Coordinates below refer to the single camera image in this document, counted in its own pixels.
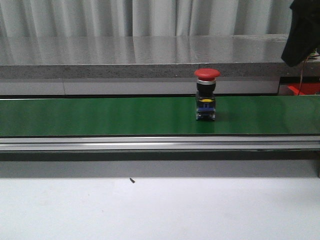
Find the wire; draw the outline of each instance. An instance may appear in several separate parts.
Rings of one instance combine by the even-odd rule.
[[[308,61],[308,57],[306,57],[306,59],[303,61],[303,65],[302,65],[302,68],[301,68],[301,73],[300,73],[300,85],[299,85],[299,91],[298,91],[298,96],[300,95],[300,92],[301,92],[301,88],[302,88],[302,79],[303,79],[303,76],[304,76],[304,68],[305,68],[305,65],[306,65],[306,62]]]

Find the green conveyor belt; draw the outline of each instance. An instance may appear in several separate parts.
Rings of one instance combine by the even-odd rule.
[[[216,121],[194,97],[0,100],[0,137],[320,134],[320,96],[222,96]]]

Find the conveyor belt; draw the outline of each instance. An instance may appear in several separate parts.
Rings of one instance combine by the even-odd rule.
[[[0,100],[0,150],[319,149],[320,97],[217,97],[216,121],[194,97]]]

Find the black cloth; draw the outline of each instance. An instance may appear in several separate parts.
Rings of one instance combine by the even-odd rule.
[[[294,0],[292,22],[282,60],[296,66],[320,45],[320,0]]]

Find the yellow label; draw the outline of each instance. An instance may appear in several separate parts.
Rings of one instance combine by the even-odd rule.
[[[200,102],[202,102],[202,103],[212,103],[213,100],[211,100],[211,99],[202,99],[202,100],[200,100]]]

